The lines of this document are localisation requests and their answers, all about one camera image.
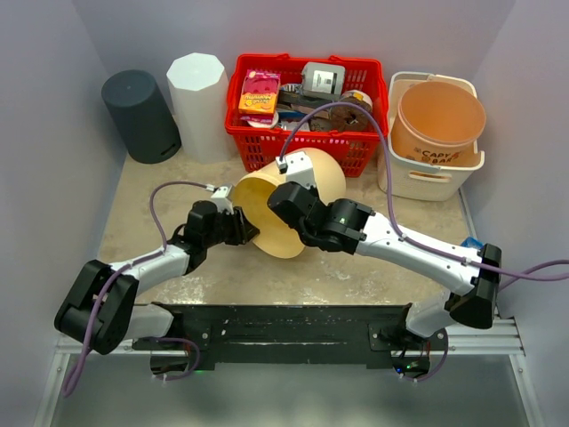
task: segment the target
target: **red basket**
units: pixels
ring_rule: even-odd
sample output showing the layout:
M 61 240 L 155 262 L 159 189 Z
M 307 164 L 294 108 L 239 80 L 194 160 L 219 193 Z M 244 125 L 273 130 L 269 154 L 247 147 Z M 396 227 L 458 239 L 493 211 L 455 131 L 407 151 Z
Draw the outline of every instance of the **red basket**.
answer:
M 265 70 L 281 74 L 281 83 L 301 83 L 302 69 L 307 62 L 342 65 L 346 69 L 343 91 L 358 89 L 373 100 L 373 116 L 380 124 L 383 135 L 388 134 L 388 91 L 377 60 L 340 58 L 331 56 L 327 60 L 318 58 L 291 58 L 288 54 L 253 55 L 245 54 L 237 59 L 236 70 L 231 77 L 228 90 L 228 114 L 225 129 L 233 136 L 243 164 L 248 172 L 260 169 L 278 156 L 290 131 L 282 129 L 259 129 L 245 124 L 239 118 L 237 104 L 247 69 Z M 369 162 L 378 143 L 379 136 L 371 126 L 369 132 L 297 132 L 291 141 L 289 151 L 314 147 L 333 156 L 346 176 L 359 176 Z

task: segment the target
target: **packaged snack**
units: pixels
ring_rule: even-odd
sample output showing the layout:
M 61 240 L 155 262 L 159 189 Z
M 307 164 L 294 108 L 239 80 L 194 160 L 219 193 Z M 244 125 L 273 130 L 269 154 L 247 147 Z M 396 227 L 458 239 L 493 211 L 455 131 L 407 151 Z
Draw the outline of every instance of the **packaged snack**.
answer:
M 242 114 L 241 116 L 239 116 L 239 118 L 241 118 L 241 120 L 244 120 L 245 122 L 257 122 L 257 123 L 263 123 L 264 125 L 270 125 L 271 123 L 273 123 L 275 115 L 271 116 L 269 114 Z
M 278 124 L 278 113 L 275 112 L 275 115 L 273 116 L 273 120 L 270 123 L 260 122 L 258 120 L 247 120 L 247 123 L 251 127 L 272 129 L 273 127 L 275 127 Z
M 272 118 L 275 114 L 276 97 L 280 83 L 280 74 L 247 70 L 239 99 L 239 112 L 242 114 L 266 114 Z

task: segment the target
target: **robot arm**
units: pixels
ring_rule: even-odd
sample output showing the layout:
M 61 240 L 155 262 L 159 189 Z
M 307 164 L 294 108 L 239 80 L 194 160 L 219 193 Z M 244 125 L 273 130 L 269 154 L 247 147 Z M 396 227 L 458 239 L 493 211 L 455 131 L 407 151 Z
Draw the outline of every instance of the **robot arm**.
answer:
M 164 336 L 172 324 L 172 313 L 155 304 L 135 306 L 137 295 L 170 278 L 189 274 L 205 261 L 210 247 L 222 243 L 244 245 L 259 234 L 245 219 L 243 211 L 232 206 L 231 190 L 231 186 L 222 186 L 210 200 L 195 202 L 181 233 L 174 233 L 164 251 L 158 248 L 137 258 L 148 261 L 86 263 L 56 315 L 55 328 L 82 342 L 93 296 L 99 294 L 113 274 L 131 266 L 109 288 L 94 323 L 90 348 L 108 354 L 124 339 Z M 159 252 L 162 254 L 155 258 L 150 256 Z
M 500 277 L 468 263 L 417 248 L 400 238 L 388 218 L 353 200 L 325 205 L 318 196 L 312 164 L 303 152 L 277 162 L 286 183 L 275 189 L 269 208 L 298 231 L 302 243 L 329 252 L 361 254 L 393 262 L 444 286 L 440 295 L 411 304 L 395 331 L 382 331 L 386 339 L 426 339 L 439 329 L 461 323 L 479 329 L 492 327 Z M 478 251 L 455 246 L 417 231 L 401 230 L 410 238 L 472 261 L 500 266 L 501 250 L 486 245 Z

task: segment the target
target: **white arm segment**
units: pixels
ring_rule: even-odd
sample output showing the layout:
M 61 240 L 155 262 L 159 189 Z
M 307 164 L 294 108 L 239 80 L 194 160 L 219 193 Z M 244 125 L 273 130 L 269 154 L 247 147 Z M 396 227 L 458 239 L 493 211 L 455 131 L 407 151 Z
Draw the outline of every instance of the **white arm segment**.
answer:
M 125 340 L 136 340 L 149 336 L 164 336 L 170 329 L 173 314 L 154 304 L 135 305 L 131 322 L 128 324 Z
M 406 329 L 415 335 L 429 338 L 439 329 L 454 325 L 456 320 L 445 310 L 449 295 L 450 291 L 444 290 L 428 300 L 414 302 L 407 314 Z
M 149 252 L 147 255 L 155 254 L 160 251 Z M 123 262 L 113 262 L 110 265 L 111 269 L 117 271 L 125 264 L 132 263 L 133 260 Z M 154 260 L 146 261 L 141 264 L 135 265 L 128 269 L 123 274 L 132 276 L 139 281 L 139 289 L 137 294 L 142 294 L 170 278 L 178 278 L 186 274 L 188 270 L 189 255 L 174 245 L 168 245 L 164 254 L 160 255 Z
M 314 167 L 312 160 L 304 151 L 297 151 L 292 154 L 287 154 L 284 157 L 284 162 L 276 158 L 277 166 L 284 163 L 286 165 L 286 181 L 298 182 L 302 187 L 310 189 L 316 187 L 317 182 L 314 176 Z
M 401 227 L 401 230 L 409 238 L 422 244 L 469 258 L 471 261 L 482 261 L 474 248 L 451 245 L 405 227 Z M 356 254 L 393 262 L 435 280 L 454 294 L 465 295 L 474 288 L 470 280 L 478 277 L 478 267 L 463 265 L 402 242 L 384 215 L 375 213 L 370 216 L 362 231 L 367 237 L 357 245 Z

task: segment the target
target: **yellow paper cup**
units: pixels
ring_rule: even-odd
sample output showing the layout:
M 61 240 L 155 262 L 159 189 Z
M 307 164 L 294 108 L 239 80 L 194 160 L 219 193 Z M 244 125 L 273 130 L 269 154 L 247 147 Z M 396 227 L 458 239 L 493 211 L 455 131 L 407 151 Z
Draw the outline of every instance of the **yellow paper cup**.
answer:
M 346 178 L 336 160 L 321 149 L 299 151 L 304 151 L 312 161 L 320 199 L 328 204 L 344 197 Z M 290 229 L 267 206 L 269 196 L 283 183 L 285 176 L 272 162 L 239 181 L 233 204 L 241 206 L 247 220 L 259 229 L 259 235 L 252 242 L 260 250 L 276 258 L 293 258 L 302 252 L 304 245 L 296 230 Z

